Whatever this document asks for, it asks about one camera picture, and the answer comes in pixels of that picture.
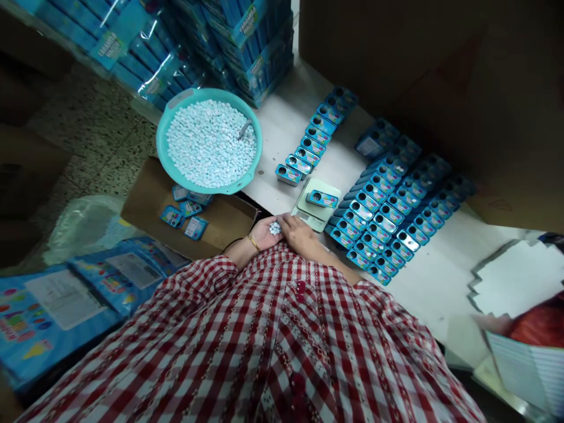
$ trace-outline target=white candy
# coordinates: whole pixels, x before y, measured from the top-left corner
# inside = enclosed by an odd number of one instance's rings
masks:
[[[272,235],[278,235],[280,232],[282,232],[282,228],[280,227],[280,224],[278,222],[271,223],[268,230]]]
[[[184,177],[198,186],[219,188],[241,178],[257,153],[247,118],[227,103],[206,100],[179,109],[166,133],[169,156]]]

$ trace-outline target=white plastic bag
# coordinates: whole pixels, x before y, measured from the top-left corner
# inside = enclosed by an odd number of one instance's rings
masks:
[[[71,257],[114,248],[118,242],[144,235],[120,218],[124,200],[93,195],[72,200],[59,216],[43,253],[51,266]]]

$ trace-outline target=plastic bag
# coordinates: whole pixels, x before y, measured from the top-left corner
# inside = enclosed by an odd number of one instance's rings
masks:
[[[69,265],[122,317],[129,318],[165,278],[190,263],[159,247],[150,237],[141,237],[122,241],[108,251],[72,258]]]
[[[120,218],[124,202],[107,195],[72,200],[49,237],[44,262],[51,266],[74,256],[111,249],[124,239],[143,235]]]

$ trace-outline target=hand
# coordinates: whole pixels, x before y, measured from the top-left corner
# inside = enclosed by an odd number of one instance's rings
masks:
[[[304,259],[318,261],[320,253],[325,252],[313,230],[299,217],[284,213],[278,216],[278,223],[290,247]]]
[[[272,235],[270,224],[276,221],[276,216],[266,217],[257,222],[251,229],[249,236],[257,243],[261,251],[274,247],[282,239],[282,234]]]

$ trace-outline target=shirt button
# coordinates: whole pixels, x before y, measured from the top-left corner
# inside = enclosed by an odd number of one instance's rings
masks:
[[[299,373],[292,373],[290,377],[290,388],[292,389],[292,393],[294,395],[303,395],[306,392],[306,380],[304,377]]]

